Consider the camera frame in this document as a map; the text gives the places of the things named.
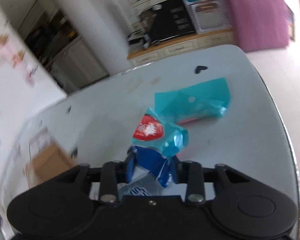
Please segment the white table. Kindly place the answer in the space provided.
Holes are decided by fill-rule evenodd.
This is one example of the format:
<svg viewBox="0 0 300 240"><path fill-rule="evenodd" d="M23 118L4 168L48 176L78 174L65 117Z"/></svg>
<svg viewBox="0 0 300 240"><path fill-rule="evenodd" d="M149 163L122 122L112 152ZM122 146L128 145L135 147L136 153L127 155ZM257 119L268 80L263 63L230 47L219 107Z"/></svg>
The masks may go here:
<svg viewBox="0 0 300 240"><path fill-rule="evenodd" d="M298 237L291 142L237 46L130 70L39 117L77 165L9 202L14 239Z"/></svg>

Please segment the brown cardboard box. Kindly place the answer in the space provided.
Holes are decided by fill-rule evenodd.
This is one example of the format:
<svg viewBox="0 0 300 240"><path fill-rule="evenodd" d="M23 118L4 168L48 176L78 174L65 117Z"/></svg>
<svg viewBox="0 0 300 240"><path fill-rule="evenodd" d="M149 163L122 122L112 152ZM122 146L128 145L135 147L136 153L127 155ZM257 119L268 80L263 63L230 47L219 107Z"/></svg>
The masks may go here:
<svg viewBox="0 0 300 240"><path fill-rule="evenodd" d="M24 168L29 189L73 168L76 163L56 143L41 150Z"/></svg>

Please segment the teal blue snack wrapper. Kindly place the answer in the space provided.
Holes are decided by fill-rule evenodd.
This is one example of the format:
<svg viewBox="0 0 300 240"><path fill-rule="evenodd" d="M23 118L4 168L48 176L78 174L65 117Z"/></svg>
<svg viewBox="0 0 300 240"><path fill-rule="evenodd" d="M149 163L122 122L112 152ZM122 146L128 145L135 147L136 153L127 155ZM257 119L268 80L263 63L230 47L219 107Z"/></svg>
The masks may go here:
<svg viewBox="0 0 300 240"><path fill-rule="evenodd" d="M172 157L188 144L187 129L147 109L134 131L129 149L135 155L132 180L119 187L120 197L161 195L162 190L172 182Z"/></svg>

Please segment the teal torn wrapper piece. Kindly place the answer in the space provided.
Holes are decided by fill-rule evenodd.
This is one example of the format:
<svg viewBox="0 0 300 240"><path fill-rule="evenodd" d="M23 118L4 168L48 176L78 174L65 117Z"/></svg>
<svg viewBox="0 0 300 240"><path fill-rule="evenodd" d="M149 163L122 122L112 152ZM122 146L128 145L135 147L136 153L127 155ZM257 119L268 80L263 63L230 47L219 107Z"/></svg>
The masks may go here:
<svg viewBox="0 0 300 240"><path fill-rule="evenodd" d="M155 93L154 111L175 124L221 118L228 110L230 99L229 86L223 77L179 90Z"/></svg>

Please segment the pink upright mattress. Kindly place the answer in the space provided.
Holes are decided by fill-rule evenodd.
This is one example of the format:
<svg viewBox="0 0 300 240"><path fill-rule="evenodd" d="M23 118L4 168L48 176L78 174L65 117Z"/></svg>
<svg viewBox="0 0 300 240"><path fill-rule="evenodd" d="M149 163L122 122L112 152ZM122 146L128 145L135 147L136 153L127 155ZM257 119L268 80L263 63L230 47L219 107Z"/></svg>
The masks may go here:
<svg viewBox="0 0 300 240"><path fill-rule="evenodd" d="M244 52L289 45L284 0L226 0L236 44Z"/></svg>

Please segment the black chalkboard sign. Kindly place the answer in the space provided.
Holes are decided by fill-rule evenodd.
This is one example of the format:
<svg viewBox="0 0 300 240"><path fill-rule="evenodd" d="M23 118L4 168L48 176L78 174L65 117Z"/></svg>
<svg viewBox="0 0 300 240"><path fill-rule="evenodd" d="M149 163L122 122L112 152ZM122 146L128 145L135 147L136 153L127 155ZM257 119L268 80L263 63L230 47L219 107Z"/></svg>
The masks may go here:
<svg viewBox="0 0 300 240"><path fill-rule="evenodd" d="M146 12L147 34L151 43L161 43L196 32L183 0L166 0Z"/></svg>

